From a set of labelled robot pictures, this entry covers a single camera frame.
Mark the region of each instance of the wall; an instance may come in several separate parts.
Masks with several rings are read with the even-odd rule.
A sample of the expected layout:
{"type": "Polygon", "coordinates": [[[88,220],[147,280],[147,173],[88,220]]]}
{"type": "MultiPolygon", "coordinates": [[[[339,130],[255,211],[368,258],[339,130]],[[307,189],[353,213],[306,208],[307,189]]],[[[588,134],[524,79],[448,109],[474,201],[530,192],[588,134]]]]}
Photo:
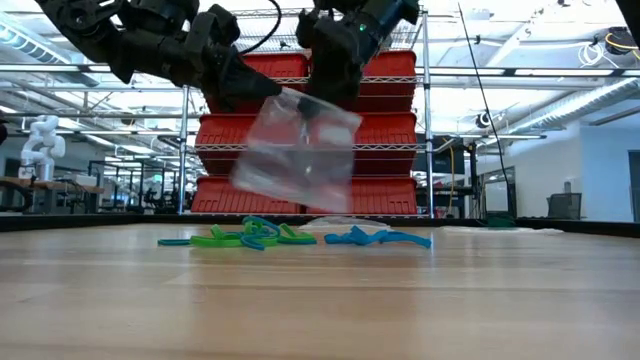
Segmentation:
{"type": "Polygon", "coordinates": [[[633,222],[629,151],[640,150],[640,129],[583,127],[581,134],[587,220],[633,222]]]}
{"type": "MultiPolygon", "coordinates": [[[[20,152],[27,138],[9,138],[0,147],[0,176],[4,176],[6,159],[20,159],[20,152]]],[[[65,138],[67,152],[56,159],[56,166],[87,172],[90,160],[104,160],[104,150],[89,143],[72,142],[65,138]]]]}
{"type": "MultiPolygon", "coordinates": [[[[545,135],[544,140],[515,141],[504,156],[505,167],[514,166],[516,171],[518,216],[547,216],[547,198],[564,192],[565,181],[571,182],[573,192],[582,192],[580,124],[545,135]]],[[[478,158],[479,174],[498,169],[497,156],[478,158]]]]}

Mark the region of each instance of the plastic bag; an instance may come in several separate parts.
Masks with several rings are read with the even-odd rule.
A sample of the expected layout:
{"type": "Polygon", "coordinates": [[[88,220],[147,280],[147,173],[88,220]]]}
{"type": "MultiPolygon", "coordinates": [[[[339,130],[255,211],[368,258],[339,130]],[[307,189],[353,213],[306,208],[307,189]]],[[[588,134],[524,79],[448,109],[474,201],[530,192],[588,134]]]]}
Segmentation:
{"type": "Polygon", "coordinates": [[[284,88],[267,99],[232,173],[235,187],[331,212],[347,212],[353,135],[361,118],[284,88]]]}
{"type": "Polygon", "coordinates": [[[374,234],[381,230],[390,231],[391,226],[373,220],[357,219],[344,216],[326,216],[310,221],[300,226],[300,231],[307,232],[333,232],[344,234],[351,231],[351,228],[357,226],[367,234],[374,234]]]}

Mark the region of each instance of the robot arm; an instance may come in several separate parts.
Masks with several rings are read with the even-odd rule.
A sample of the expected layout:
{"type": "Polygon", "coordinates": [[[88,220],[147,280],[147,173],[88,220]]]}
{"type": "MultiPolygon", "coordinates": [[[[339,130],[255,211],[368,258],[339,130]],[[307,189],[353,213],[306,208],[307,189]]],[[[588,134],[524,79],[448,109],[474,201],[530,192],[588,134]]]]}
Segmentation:
{"type": "MultiPolygon", "coordinates": [[[[198,13],[199,0],[36,1],[78,50],[108,63],[125,83],[140,71],[201,88],[227,104],[282,90],[242,61],[232,45],[240,36],[236,18],[219,5],[198,13]]],[[[362,69],[382,42],[400,20],[415,24],[419,15],[417,0],[314,0],[314,6],[300,14],[296,35],[313,51],[308,92],[330,102],[355,99],[362,69]],[[333,9],[342,19],[333,19],[333,9]],[[329,16],[321,16],[324,10],[329,16]]]]}

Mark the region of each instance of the wooden tabletop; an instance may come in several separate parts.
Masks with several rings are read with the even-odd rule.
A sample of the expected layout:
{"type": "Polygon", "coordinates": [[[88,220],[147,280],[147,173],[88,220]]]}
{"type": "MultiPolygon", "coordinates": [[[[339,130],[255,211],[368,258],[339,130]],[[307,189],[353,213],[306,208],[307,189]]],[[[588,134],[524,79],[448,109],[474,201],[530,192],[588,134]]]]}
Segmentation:
{"type": "MultiPolygon", "coordinates": [[[[6,177],[6,176],[0,176],[0,181],[7,181],[7,182],[11,182],[14,183],[16,185],[20,185],[20,186],[24,186],[24,187],[29,187],[31,186],[31,180],[30,179],[19,179],[19,178],[15,178],[15,177],[6,177]]],[[[66,191],[74,191],[75,187],[71,184],[68,183],[63,183],[63,182],[56,182],[56,181],[35,181],[33,183],[33,186],[36,189],[43,189],[43,190],[66,190],[66,191]]],[[[85,186],[85,185],[80,185],[83,189],[85,189],[85,191],[92,193],[92,194],[102,194],[104,193],[104,189],[97,187],[97,186],[85,186]]]]}
{"type": "Polygon", "coordinates": [[[206,233],[157,224],[0,233],[0,358],[640,354],[638,240],[436,231],[431,250],[156,246],[206,233]]]}

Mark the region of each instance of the ceiling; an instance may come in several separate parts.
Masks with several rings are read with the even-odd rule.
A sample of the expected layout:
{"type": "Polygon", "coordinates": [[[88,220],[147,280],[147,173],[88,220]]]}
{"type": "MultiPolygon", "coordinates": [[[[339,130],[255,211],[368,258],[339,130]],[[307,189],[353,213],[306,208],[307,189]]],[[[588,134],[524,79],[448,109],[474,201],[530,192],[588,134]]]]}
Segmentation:
{"type": "MultiPolygon", "coordinates": [[[[311,0],[278,0],[283,9],[309,8],[311,0]]],[[[200,10],[204,11],[214,1],[201,0],[200,10]]],[[[228,10],[248,10],[248,2],[237,0],[220,0],[215,3],[228,10]]],[[[270,3],[266,0],[252,2],[259,8],[268,9],[270,3]]],[[[624,26],[614,0],[574,0],[565,1],[570,6],[559,6],[556,1],[508,1],[508,0],[483,0],[462,1],[462,8],[467,19],[469,34],[475,39],[480,36],[480,44],[473,45],[474,55],[481,67],[554,67],[554,68],[580,68],[598,67],[612,68],[614,66],[631,68],[638,67],[638,58],[632,53],[625,56],[606,55],[597,63],[584,65],[579,53],[584,51],[585,44],[593,41],[594,36],[600,39],[606,34],[606,29],[611,26],[624,26]]],[[[472,60],[467,47],[466,38],[460,16],[457,11],[457,1],[430,1],[427,3],[429,14],[432,16],[428,24],[429,33],[429,63],[434,66],[472,66],[472,60]]],[[[67,52],[73,59],[81,58],[74,47],[62,36],[50,21],[41,13],[35,1],[0,0],[0,9],[8,15],[11,21],[25,29],[41,36],[49,41],[49,45],[67,52]]],[[[246,48],[255,43],[262,35],[266,34],[273,26],[275,19],[256,19],[242,17],[239,25],[243,36],[238,40],[240,48],[246,48]]],[[[272,41],[267,42],[259,51],[280,51],[280,41],[285,41],[295,49],[295,27],[297,17],[283,19],[279,30],[272,41]]],[[[422,31],[418,26],[403,23],[398,28],[398,35],[394,37],[395,49],[413,49],[418,58],[418,67],[422,67],[422,31]]],[[[4,62],[35,62],[24,54],[0,45],[0,60],[4,62]]],[[[45,82],[62,82],[51,77],[34,77],[34,74],[15,74],[8,81],[27,81],[36,87],[42,87],[45,82]]],[[[102,86],[122,86],[117,78],[112,75],[95,75],[95,79],[102,86]]],[[[484,111],[484,101],[473,78],[460,77],[451,79],[457,81],[455,88],[436,86],[431,92],[431,115],[433,130],[435,132],[475,132],[475,117],[484,111]]],[[[138,85],[171,87],[165,80],[145,75],[136,75],[134,81],[138,85]]],[[[599,85],[594,79],[552,79],[545,84],[530,79],[504,79],[486,80],[485,84],[487,103],[492,114],[500,114],[502,121],[515,123],[528,114],[545,106],[569,93],[575,91],[573,87],[595,88],[599,85]]],[[[31,91],[22,93],[14,92],[5,98],[16,98],[11,104],[6,101],[3,106],[12,106],[15,110],[41,111],[40,107],[34,107],[35,100],[39,106],[59,109],[60,103],[52,101],[48,97],[35,94],[31,91]]],[[[83,93],[66,92],[55,93],[68,102],[83,106],[85,101],[83,93]]],[[[145,113],[148,118],[138,122],[139,128],[178,130],[179,121],[174,119],[154,119],[153,114],[166,114],[181,112],[182,94],[180,92],[149,92],[149,93],[113,93],[94,92],[89,94],[88,104],[96,107],[96,111],[104,112],[131,112],[145,113]]],[[[194,92],[190,101],[190,111],[201,112],[206,110],[205,101],[199,92],[194,92]]],[[[597,119],[609,113],[624,110],[624,108],[638,106],[636,100],[623,102],[611,109],[590,115],[589,119],[597,119]]],[[[424,93],[417,89],[414,98],[414,108],[419,113],[424,111],[424,93]]],[[[416,129],[424,131],[424,118],[419,116],[416,129]]],[[[119,121],[94,120],[96,125],[104,128],[123,128],[119,121]]],[[[620,121],[616,126],[640,126],[634,121],[620,121]]],[[[197,120],[189,121],[189,130],[197,130],[197,120]]],[[[136,139],[118,138],[118,141],[131,141],[132,144],[140,142],[149,145],[152,137],[139,137],[136,139]]]]}

